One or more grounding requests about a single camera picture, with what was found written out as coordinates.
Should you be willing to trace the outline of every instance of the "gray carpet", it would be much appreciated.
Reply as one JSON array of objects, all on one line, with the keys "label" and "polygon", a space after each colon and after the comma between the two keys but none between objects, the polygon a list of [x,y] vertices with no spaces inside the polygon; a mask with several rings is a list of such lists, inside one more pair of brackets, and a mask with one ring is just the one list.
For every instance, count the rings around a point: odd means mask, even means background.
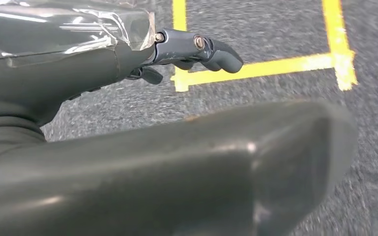
[{"label": "gray carpet", "polygon": [[[170,0],[137,0],[171,27]],[[359,152],[335,193],[294,235],[378,236],[378,0],[344,0],[359,85],[342,92],[334,70],[301,72],[190,87],[176,93],[171,67],[159,86],[125,81],[63,104],[43,129],[51,141],[134,129],[223,108],[293,98],[349,107],[359,124]],[[318,0],[188,0],[188,30],[231,44],[247,62],[328,52]]]}]

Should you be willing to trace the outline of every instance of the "metal screw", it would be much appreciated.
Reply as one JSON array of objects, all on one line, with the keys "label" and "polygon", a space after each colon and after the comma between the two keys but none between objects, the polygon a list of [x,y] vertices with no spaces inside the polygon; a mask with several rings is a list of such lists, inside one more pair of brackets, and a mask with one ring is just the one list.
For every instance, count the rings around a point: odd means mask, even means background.
[{"label": "metal screw", "polygon": [[202,36],[195,36],[194,43],[198,50],[203,50],[205,48],[205,41]]},{"label": "metal screw", "polygon": [[155,35],[156,43],[161,43],[164,41],[164,35],[162,33],[156,33]]}]

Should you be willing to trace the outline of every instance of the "yellow floor marking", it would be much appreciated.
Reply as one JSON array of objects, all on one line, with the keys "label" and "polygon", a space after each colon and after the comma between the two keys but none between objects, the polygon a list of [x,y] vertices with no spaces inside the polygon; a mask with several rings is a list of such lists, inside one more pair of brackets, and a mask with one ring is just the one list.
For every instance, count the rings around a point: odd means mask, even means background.
[{"label": "yellow floor marking", "polygon": [[341,1],[323,0],[322,5],[338,87],[341,90],[350,90],[357,84],[357,78],[353,66],[354,52],[348,45]]},{"label": "yellow floor marking", "polygon": [[[235,74],[222,70],[188,73],[175,67],[175,75],[171,80],[175,82],[176,91],[188,91],[192,85],[328,68],[335,69],[341,90],[351,89],[353,84],[357,84],[353,67],[354,52],[348,46],[341,0],[322,2],[330,53],[247,64]],[[173,27],[187,30],[186,0],[173,0]]]},{"label": "yellow floor marking", "polygon": [[175,87],[177,92],[188,91],[189,86],[205,83],[222,82],[229,80],[239,80],[245,78],[287,74],[293,72],[302,72],[309,70],[319,70],[332,68],[331,54],[315,54],[300,58],[289,58],[281,60],[272,60],[267,62],[259,62],[247,64],[235,74],[227,73],[223,70],[200,71],[194,73],[181,74],[174,76]]}]

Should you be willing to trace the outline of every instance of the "plastic casing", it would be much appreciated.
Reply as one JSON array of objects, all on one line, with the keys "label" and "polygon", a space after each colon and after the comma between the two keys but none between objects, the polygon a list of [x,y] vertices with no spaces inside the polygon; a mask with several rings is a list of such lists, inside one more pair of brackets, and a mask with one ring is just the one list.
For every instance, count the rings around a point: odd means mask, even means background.
[{"label": "plastic casing", "polygon": [[[132,4],[0,0],[0,59],[11,66],[58,60],[100,48],[127,44],[133,51],[154,44],[154,15]],[[42,56],[41,60],[22,58]]]}]

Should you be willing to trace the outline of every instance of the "transparent plastic sheet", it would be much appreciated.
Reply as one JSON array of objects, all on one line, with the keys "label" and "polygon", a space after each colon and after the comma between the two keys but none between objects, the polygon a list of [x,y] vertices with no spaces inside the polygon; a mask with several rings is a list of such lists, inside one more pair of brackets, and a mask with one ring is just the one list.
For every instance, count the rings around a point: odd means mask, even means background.
[{"label": "transparent plastic sheet", "polygon": [[[0,0],[0,58],[10,66],[124,43],[140,51],[154,40],[154,14],[134,0]],[[22,58],[31,55],[42,61]]]}]

